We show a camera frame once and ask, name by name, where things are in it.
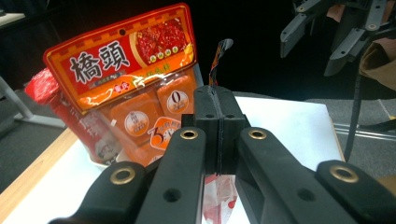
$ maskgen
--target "red plastic wrapper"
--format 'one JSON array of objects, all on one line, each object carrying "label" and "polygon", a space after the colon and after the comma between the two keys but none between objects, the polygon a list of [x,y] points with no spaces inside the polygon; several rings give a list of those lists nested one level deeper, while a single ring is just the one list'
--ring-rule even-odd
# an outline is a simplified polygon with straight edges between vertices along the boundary
[{"label": "red plastic wrapper", "polygon": [[25,88],[25,92],[40,105],[49,105],[67,127],[89,150],[92,161],[111,164],[121,151],[118,139],[95,114],[82,116],[64,98],[59,85],[48,68],[36,74]]}]

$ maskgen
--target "gray floor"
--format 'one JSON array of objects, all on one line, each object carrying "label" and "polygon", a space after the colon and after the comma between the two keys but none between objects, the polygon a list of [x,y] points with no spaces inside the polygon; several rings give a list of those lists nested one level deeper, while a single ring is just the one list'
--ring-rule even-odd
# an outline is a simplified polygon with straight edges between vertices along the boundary
[{"label": "gray floor", "polygon": [[[37,105],[23,91],[17,94],[37,115],[56,116],[47,106]],[[265,97],[255,93],[236,92],[235,95]],[[350,121],[352,100],[311,99],[307,102],[325,104],[330,117],[337,128],[337,136],[342,148],[347,141],[347,126]],[[39,124],[15,121],[17,108],[7,99],[0,101],[0,192],[2,192],[18,175],[47,148],[63,131]],[[359,124],[374,124],[389,120],[389,115],[396,115],[396,100],[362,101]],[[360,167],[373,177],[396,175],[396,144],[394,131],[387,133],[384,139],[361,136],[358,134],[350,163]]]}]

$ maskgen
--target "brown fabric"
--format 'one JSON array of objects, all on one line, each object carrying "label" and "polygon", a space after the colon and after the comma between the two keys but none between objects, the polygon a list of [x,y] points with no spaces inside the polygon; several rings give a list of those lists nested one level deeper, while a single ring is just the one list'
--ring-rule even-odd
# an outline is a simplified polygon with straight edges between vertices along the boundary
[{"label": "brown fabric", "polygon": [[360,73],[396,91],[396,60],[390,61],[382,46],[372,43],[361,57]]}]

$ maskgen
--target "white table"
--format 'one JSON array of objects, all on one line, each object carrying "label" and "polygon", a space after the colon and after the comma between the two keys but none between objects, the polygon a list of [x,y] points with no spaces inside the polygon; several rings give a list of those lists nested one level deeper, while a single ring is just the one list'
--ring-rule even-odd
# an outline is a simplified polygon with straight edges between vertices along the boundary
[{"label": "white table", "polygon": [[[316,170],[322,161],[343,159],[326,105],[262,98],[236,99],[250,124],[271,131],[303,166]],[[103,169],[90,162],[86,149],[76,138],[68,138],[73,142],[66,143],[69,147],[64,154],[58,155],[59,160],[50,157],[55,160],[53,165],[45,169],[48,171],[41,171],[42,177],[35,177],[35,186],[24,189],[24,195],[18,196],[18,188],[26,188],[20,185],[32,181],[32,177],[22,176],[0,195],[0,207],[15,204],[0,215],[0,223],[3,220],[5,224],[48,223],[56,217],[75,213]],[[17,201],[12,202],[15,193]],[[246,222],[245,211],[238,200],[229,223]]]}]

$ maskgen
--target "white tabletop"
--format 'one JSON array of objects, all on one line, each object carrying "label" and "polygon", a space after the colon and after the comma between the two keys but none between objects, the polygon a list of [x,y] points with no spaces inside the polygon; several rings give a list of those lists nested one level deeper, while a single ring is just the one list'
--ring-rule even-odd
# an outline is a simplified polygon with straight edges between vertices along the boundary
[{"label": "white tabletop", "polygon": [[[328,160],[342,160],[326,105],[274,99],[236,97],[254,127],[272,132],[309,169]],[[103,169],[90,162],[77,141],[49,170],[4,223],[48,223],[69,217],[78,209],[93,181]],[[238,200],[229,223],[247,223]]]}]

